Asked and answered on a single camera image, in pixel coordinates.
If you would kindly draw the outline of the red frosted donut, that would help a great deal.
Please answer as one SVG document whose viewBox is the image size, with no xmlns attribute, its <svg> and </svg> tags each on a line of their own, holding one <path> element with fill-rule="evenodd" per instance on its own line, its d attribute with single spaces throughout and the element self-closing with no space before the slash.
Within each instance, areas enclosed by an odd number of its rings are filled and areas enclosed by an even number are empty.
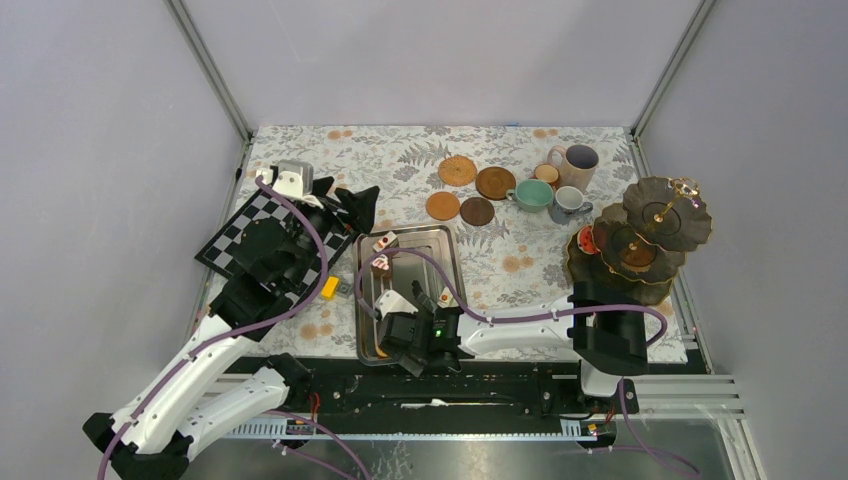
<svg viewBox="0 0 848 480">
<path fill-rule="evenodd" d="M 577 245 L 580 251 L 584 254 L 596 255 L 599 253 L 599 249 L 594 241 L 592 225 L 586 225 L 578 231 Z"/>
</svg>

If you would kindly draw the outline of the pink frosted donut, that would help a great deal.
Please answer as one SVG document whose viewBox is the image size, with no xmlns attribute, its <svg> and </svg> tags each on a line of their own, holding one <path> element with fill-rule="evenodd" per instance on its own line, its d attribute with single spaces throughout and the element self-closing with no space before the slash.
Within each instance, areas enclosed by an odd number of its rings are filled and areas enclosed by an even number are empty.
<svg viewBox="0 0 848 480">
<path fill-rule="evenodd" d="M 648 269 L 657 257 L 657 249 L 653 245 L 629 244 L 621 254 L 624 264 L 634 271 Z"/>
</svg>

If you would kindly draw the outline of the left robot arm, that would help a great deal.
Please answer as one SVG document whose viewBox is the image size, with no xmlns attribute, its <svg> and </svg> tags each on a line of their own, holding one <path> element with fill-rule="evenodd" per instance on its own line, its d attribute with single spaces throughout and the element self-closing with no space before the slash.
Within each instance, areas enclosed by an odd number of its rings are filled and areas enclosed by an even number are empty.
<svg viewBox="0 0 848 480">
<path fill-rule="evenodd" d="M 198 252 L 198 261 L 225 283 L 188 341 L 124 407 L 84 423 L 102 454 L 100 474 L 177 479 L 235 427 L 316 399 L 311 373 L 286 353 L 264 358 L 249 379 L 212 400 L 204 393 L 277 324 L 319 296 L 345 249 L 372 230 L 380 190 L 355 193 L 330 177 L 303 181 L 288 173 L 263 174 L 256 185 Z"/>
</svg>

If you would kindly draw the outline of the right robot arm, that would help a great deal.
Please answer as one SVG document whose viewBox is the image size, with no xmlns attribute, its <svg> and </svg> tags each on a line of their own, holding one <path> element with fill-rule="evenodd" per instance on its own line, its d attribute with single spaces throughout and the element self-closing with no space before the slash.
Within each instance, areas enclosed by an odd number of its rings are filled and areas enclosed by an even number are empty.
<svg viewBox="0 0 848 480">
<path fill-rule="evenodd" d="M 590 282 L 548 303 L 501 310 L 442 307 L 423 292 L 410 302 L 387 290 L 375 310 L 380 349 L 414 376 L 458 373 L 463 360 L 501 350 L 566 349 L 579 358 L 575 402 L 597 412 L 622 378 L 649 371 L 647 307 Z"/>
</svg>

